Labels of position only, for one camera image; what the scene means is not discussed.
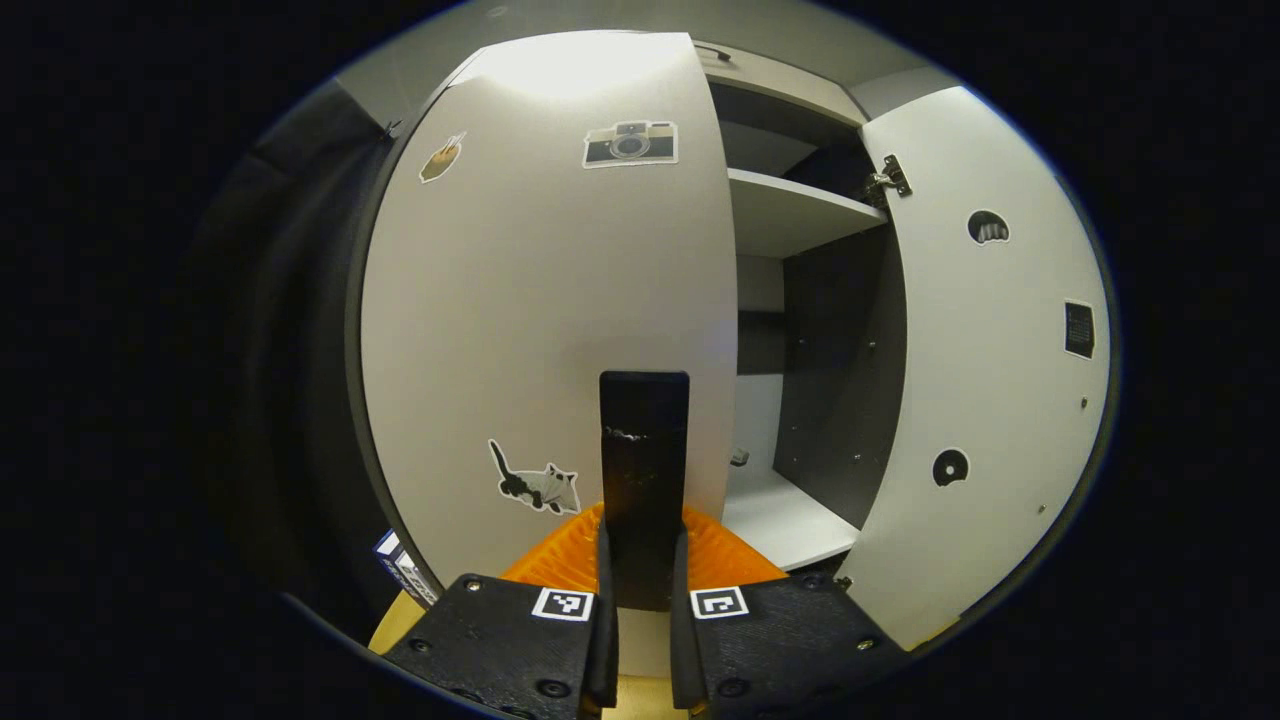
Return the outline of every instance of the screw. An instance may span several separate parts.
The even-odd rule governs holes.
[[[538,692],[547,697],[568,697],[568,685],[559,680],[539,680]]]
[[[746,691],[751,687],[746,680],[740,680],[739,678],[730,678],[716,688],[723,697],[741,697],[746,694]]]

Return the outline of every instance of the door hinge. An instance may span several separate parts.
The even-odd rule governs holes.
[[[867,177],[867,182],[863,184],[861,201],[878,210],[888,210],[888,201],[884,200],[886,187],[896,190],[899,197],[911,195],[911,184],[906,182],[906,173],[897,164],[897,156],[895,155],[884,156],[884,169]]]

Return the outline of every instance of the dark gray panel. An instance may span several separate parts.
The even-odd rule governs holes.
[[[724,164],[740,170],[780,177],[788,168],[813,152],[813,145],[799,140],[721,120],[724,141]]]
[[[709,85],[716,115],[722,122],[774,132],[815,147],[859,143],[856,129],[808,108],[714,81]]]
[[[897,237],[881,225],[782,266],[787,351],[773,469],[861,528],[893,445],[906,372]]]
[[[782,313],[739,311],[737,374],[778,375],[787,364],[787,320]]]
[[[867,177],[874,172],[865,147],[836,145],[815,150],[782,178],[858,200]]]

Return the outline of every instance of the sticker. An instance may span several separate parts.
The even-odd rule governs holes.
[[[676,123],[628,120],[586,133],[582,167],[673,164],[678,160]]]
[[[1079,300],[1066,301],[1066,347],[1076,357],[1093,359],[1093,307]]]
[[[507,456],[498,447],[498,441],[489,441],[493,462],[498,466],[498,492],[504,497],[517,500],[541,512],[550,510],[557,515],[577,515],[581,505],[577,501],[577,473],[561,470],[554,462],[548,462],[541,470],[511,470]]]
[[[453,167],[454,160],[462,154],[462,138],[467,136],[467,131],[462,131],[458,135],[451,136],[444,141],[444,145],[436,150],[431,158],[422,165],[422,172],[419,173],[422,184],[426,184]]]
[[[969,477],[969,456],[959,447],[948,447],[933,460],[933,482],[945,488]]]
[[[978,210],[969,215],[969,237],[978,245],[1009,242],[1009,223],[991,210]]]
[[[689,593],[689,600],[694,603],[694,618],[699,620],[749,614],[742,588],[739,587],[694,591]]]
[[[591,619],[593,600],[595,596],[589,592],[543,588],[534,605],[534,615],[552,620],[586,623]]]
[[[417,565],[413,564],[413,559],[410,557],[407,550],[401,551],[399,557],[396,559],[396,566],[401,569],[401,574],[404,575],[408,584],[413,585],[413,589],[422,596],[422,600],[425,600],[428,605],[435,605],[435,601],[438,600],[435,593],[431,592],[431,588],[426,584],[426,578],[422,575],[422,571],[417,569]]]

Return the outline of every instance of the white wall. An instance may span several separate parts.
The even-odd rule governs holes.
[[[576,29],[687,32],[844,87],[925,64],[849,15],[797,0],[483,0],[419,23],[352,63],[338,79],[376,119],[389,122],[412,114],[479,47]]]
[[[872,120],[911,100],[957,85],[963,83],[941,69],[927,65],[869,79],[850,87],[849,94],[861,105],[867,119]]]

